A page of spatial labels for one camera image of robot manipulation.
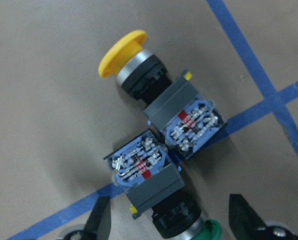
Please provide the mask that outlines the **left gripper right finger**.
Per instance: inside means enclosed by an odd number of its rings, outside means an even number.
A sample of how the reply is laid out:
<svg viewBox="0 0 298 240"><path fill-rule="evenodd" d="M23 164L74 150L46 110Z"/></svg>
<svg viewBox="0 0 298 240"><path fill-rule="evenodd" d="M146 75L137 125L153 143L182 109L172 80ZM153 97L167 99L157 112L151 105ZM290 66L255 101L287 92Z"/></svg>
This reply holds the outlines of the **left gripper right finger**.
<svg viewBox="0 0 298 240"><path fill-rule="evenodd" d="M229 195L229 227L237 240L259 240L267 225L247 200L237 193Z"/></svg>

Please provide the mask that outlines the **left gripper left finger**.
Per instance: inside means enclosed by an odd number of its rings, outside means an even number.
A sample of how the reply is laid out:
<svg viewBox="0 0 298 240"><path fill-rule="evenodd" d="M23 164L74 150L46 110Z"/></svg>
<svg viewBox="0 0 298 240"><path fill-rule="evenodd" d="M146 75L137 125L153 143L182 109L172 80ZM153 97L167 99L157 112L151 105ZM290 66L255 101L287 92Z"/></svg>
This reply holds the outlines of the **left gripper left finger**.
<svg viewBox="0 0 298 240"><path fill-rule="evenodd" d="M83 229L84 240L108 240L111 232L111 204L109 196L100 196Z"/></svg>

